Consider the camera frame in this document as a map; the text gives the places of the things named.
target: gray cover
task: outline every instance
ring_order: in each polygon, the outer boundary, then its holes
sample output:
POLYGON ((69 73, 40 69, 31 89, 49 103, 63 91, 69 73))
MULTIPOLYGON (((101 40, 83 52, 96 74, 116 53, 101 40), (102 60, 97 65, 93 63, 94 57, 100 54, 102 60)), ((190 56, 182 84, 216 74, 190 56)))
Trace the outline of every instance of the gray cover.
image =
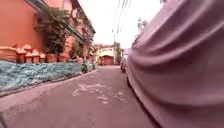
POLYGON ((168 0, 132 46, 127 74, 163 128, 224 128, 224 0, 168 0))

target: tree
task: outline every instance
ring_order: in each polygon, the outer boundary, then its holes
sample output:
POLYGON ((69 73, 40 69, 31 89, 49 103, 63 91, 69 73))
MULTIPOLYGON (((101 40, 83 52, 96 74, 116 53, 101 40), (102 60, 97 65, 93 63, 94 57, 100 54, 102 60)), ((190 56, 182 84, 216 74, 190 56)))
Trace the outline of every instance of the tree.
POLYGON ((69 18, 67 10, 53 7, 47 7, 47 12, 36 14, 36 30, 44 41, 45 53, 60 54, 64 51, 66 38, 70 34, 66 28, 69 18))
POLYGON ((148 22, 146 20, 142 20, 141 17, 138 18, 137 28, 138 28, 138 34, 136 35, 136 38, 141 34, 142 30, 148 25, 148 22))

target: green plant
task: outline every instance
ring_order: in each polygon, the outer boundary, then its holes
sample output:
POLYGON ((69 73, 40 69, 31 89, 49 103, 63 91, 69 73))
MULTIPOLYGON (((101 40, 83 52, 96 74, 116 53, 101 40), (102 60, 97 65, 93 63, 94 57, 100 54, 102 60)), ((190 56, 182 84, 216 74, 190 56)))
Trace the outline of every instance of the green plant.
POLYGON ((87 73, 88 72, 88 63, 85 60, 84 63, 82 64, 82 72, 87 73))
POLYGON ((66 25, 69 13, 59 8, 47 8, 47 13, 37 14, 37 31, 43 38, 45 53, 59 54, 64 51, 65 40, 69 36, 66 25))
POLYGON ((71 58, 74 58, 75 56, 82 57, 82 51, 82 45, 78 41, 76 41, 73 43, 69 55, 71 58))
POLYGON ((92 64, 92 68, 96 69, 96 64, 95 63, 92 64))

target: house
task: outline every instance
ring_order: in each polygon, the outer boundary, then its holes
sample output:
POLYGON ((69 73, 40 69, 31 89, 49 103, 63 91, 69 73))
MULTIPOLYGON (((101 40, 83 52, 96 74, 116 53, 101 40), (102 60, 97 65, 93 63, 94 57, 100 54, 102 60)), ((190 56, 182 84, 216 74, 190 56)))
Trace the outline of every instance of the house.
POLYGON ((0 1, 0 46, 22 48, 24 45, 30 45, 32 49, 43 52, 44 42, 35 29, 35 14, 44 12, 48 6, 67 10, 71 14, 67 28, 72 35, 67 37, 65 50, 60 56, 69 59, 72 46, 79 44, 82 50, 79 56, 86 58, 96 32, 78 0, 0 1))
POLYGON ((94 45, 94 47, 97 49, 96 60, 98 60, 98 63, 101 65, 118 64, 115 62, 119 62, 122 53, 119 45, 119 43, 115 43, 113 45, 94 45))

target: potted plant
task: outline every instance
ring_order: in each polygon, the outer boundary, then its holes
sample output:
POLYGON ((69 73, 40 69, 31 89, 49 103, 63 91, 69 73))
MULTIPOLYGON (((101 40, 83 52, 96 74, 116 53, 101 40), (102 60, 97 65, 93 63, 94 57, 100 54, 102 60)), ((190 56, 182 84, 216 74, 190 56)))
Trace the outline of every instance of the potted plant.
POLYGON ((49 7, 48 13, 38 13, 37 31, 44 41, 44 52, 47 62, 57 62, 58 56, 64 51, 65 40, 69 36, 65 25, 69 23, 69 13, 66 10, 49 7))

